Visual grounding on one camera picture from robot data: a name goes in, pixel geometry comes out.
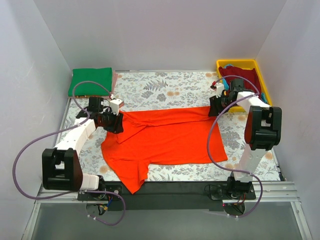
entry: gray wall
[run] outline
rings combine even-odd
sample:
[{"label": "gray wall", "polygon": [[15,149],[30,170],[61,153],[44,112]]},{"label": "gray wall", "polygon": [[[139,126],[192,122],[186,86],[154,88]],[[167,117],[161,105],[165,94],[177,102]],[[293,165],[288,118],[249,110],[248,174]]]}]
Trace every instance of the gray wall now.
[{"label": "gray wall", "polygon": [[320,2],[288,0],[257,56],[273,104],[283,112],[275,149],[294,181],[314,239],[320,239]]},{"label": "gray wall", "polygon": [[[59,129],[71,71],[32,0],[0,0],[0,239],[21,239],[34,201],[12,180],[18,151],[32,139]],[[21,187],[36,196],[41,154],[54,137],[31,146],[18,163]]]},{"label": "gray wall", "polygon": [[73,68],[214,69],[255,58],[286,0],[34,0]]}]

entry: electrical wiring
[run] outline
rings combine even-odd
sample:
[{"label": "electrical wiring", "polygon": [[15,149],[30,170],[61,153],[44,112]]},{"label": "electrical wiring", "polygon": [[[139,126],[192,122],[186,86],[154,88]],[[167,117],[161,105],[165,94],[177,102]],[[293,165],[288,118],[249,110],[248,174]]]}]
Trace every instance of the electrical wiring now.
[{"label": "electrical wiring", "polygon": [[[249,172],[249,171],[245,171],[245,170],[240,170],[240,169],[231,169],[231,168],[227,168],[227,167],[224,167],[224,166],[221,166],[219,165],[215,160],[214,158],[212,157],[211,155],[211,151],[210,151],[210,139],[211,139],[211,135],[212,135],[212,132],[214,130],[214,127],[216,126],[219,118],[221,118],[221,116],[227,112],[232,106],[236,105],[237,103],[245,100],[245,99],[248,99],[248,98],[252,98],[252,97],[255,97],[255,96],[259,96],[260,92],[259,90],[257,89],[257,87],[252,83],[250,82],[248,79],[246,79],[245,77],[242,77],[242,76],[237,76],[237,75],[227,75],[227,76],[224,76],[224,77],[221,77],[219,78],[216,82],[220,82],[222,79],[225,79],[225,78],[230,78],[230,77],[235,77],[235,78],[240,78],[240,79],[243,79],[244,81],[248,82],[250,85],[253,86],[254,90],[256,91],[255,94],[252,94],[252,95],[248,95],[248,96],[245,96],[245,97],[242,97],[232,103],[230,103],[224,110],[222,110],[222,112],[216,117],[216,119],[214,120],[212,126],[211,126],[211,129],[209,131],[209,134],[208,134],[208,138],[207,138],[207,142],[206,142],[206,150],[207,150],[207,153],[208,153],[208,156],[210,158],[210,160],[212,161],[212,163],[222,169],[222,170],[226,170],[226,171],[230,171],[230,172],[238,172],[238,173],[244,173],[244,174],[249,174],[250,176],[254,177],[258,182],[259,182],[259,185],[260,185],[260,195],[259,195],[259,198],[257,199],[255,205],[246,213],[244,213],[243,215],[230,215],[231,217],[233,218],[242,218],[242,217],[246,217],[248,216],[250,213],[252,213],[256,207],[259,205],[260,201],[261,201],[261,198],[262,198],[262,195],[263,195],[263,185],[262,185],[262,182],[261,180],[256,176],[254,175],[252,172]],[[225,214],[221,214],[221,213],[217,213],[217,212],[206,212],[208,214],[214,214],[214,215],[219,215],[219,216],[225,216]]]},{"label": "electrical wiring", "polygon": [[[20,151],[19,153],[17,154],[17,156],[15,157],[14,161],[13,161],[13,166],[12,166],[12,178],[13,178],[13,182],[14,182],[14,185],[16,187],[16,189],[23,195],[25,196],[26,198],[28,199],[32,199],[32,200],[47,200],[47,199],[52,199],[52,198],[56,198],[56,197],[60,197],[62,195],[66,195],[66,194],[70,194],[72,193],[72,191],[66,191],[66,192],[62,192],[62,193],[59,193],[59,194],[55,194],[55,195],[51,195],[51,196],[43,196],[43,197],[38,197],[38,196],[31,196],[29,194],[27,194],[26,192],[24,192],[22,190],[22,188],[20,187],[18,181],[17,181],[17,174],[16,174],[16,171],[17,171],[17,164],[18,164],[18,161],[22,155],[22,153],[28,148],[30,147],[32,144],[42,140],[42,139],[45,139],[47,137],[50,137],[50,136],[53,136],[53,135],[57,135],[59,133],[63,133],[65,131],[69,131],[69,130],[72,130],[72,129],[75,129],[79,126],[81,126],[82,124],[84,124],[85,122],[87,122],[90,118],[90,113],[87,111],[86,108],[82,107],[76,97],[75,97],[75,92],[76,92],[76,89],[78,86],[82,85],[82,84],[95,84],[95,85],[98,85],[99,87],[101,87],[102,89],[104,89],[109,96],[111,96],[111,93],[104,87],[102,86],[101,84],[99,83],[96,83],[94,81],[82,81],[80,83],[78,83],[77,85],[74,86],[73,90],[72,90],[72,99],[74,100],[74,103],[82,110],[86,113],[86,118],[85,120],[83,120],[82,122],[80,122],[79,124],[77,125],[74,125],[74,126],[71,126],[71,127],[68,127],[68,128],[65,128],[65,129],[62,129],[62,130],[58,130],[58,131],[54,131],[54,132],[51,132],[51,133],[48,133],[46,135],[43,135],[43,136],[40,136],[32,141],[30,141],[28,144],[26,144]],[[125,200],[122,198],[122,196],[120,196],[119,194],[115,193],[115,192],[111,192],[111,191],[87,191],[88,193],[96,193],[96,194],[108,194],[108,195],[113,195],[113,196],[116,196],[118,197],[121,201],[122,201],[122,204],[123,204],[123,211],[122,211],[122,215],[121,215],[121,218],[115,222],[115,223],[108,223],[108,222],[105,222],[105,221],[100,221],[102,222],[103,224],[106,224],[108,226],[115,226],[117,225],[118,223],[121,222],[121,220],[123,219],[123,217],[125,216],[125,213],[126,213],[126,203],[125,203]]]}]

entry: gray floor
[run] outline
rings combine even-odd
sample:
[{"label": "gray floor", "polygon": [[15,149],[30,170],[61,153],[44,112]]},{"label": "gray floor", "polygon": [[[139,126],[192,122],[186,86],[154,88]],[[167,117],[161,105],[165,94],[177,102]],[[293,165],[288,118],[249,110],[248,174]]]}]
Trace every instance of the gray floor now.
[{"label": "gray floor", "polygon": [[[246,208],[253,204],[246,203]],[[32,239],[302,239],[290,202],[262,202],[239,220],[205,210],[132,210],[114,227],[87,218],[85,207],[84,203],[42,203]],[[102,218],[114,222],[120,214],[107,212]]]}]

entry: yellow bin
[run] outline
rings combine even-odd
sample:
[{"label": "yellow bin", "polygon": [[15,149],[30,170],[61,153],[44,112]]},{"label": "yellow bin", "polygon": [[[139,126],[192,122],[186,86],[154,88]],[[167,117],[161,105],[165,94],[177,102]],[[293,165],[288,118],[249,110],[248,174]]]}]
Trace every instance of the yellow bin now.
[{"label": "yellow bin", "polygon": [[[224,67],[227,64],[232,64],[235,67],[246,69],[246,70],[252,70],[255,69],[256,74],[258,75],[259,82],[261,85],[261,91],[265,94],[265,98],[270,106],[272,106],[272,101],[270,99],[265,81],[261,75],[261,72],[259,70],[258,64],[256,60],[254,59],[219,59],[216,61],[216,72],[218,74],[218,78],[222,78],[219,67]],[[230,108],[229,112],[245,112],[245,110],[241,106],[233,106]]]}]

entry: dark red cloth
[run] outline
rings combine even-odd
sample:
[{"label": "dark red cloth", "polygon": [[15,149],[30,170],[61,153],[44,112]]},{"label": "dark red cloth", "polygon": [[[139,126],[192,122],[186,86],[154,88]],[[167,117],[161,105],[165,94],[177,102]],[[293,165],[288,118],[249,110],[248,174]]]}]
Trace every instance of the dark red cloth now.
[{"label": "dark red cloth", "polygon": [[[256,69],[252,69],[252,70],[246,70],[246,69],[242,69],[240,67],[236,67],[236,66],[227,66],[226,68],[222,68],[219,67],[219,72],[221,74],[222,77],[227,76],[227,75],[237,75],[243,78],[248,79],[251,83],[253,83],[256,88],[259,90],[260,93],[260,97],[261,97],[261,86],[260,86],[260,82],[259,82],[259,78],[256,72]],[[236,77],[226,77],[225,80],[228,83],[228,85],[230,85],[230,82],[236,79]],[[255,89],[253,86],[251,86],[250,83],[248,83],[247,81],[244,81],[244,87],[246,89],[251,89],[254,92]]]}]

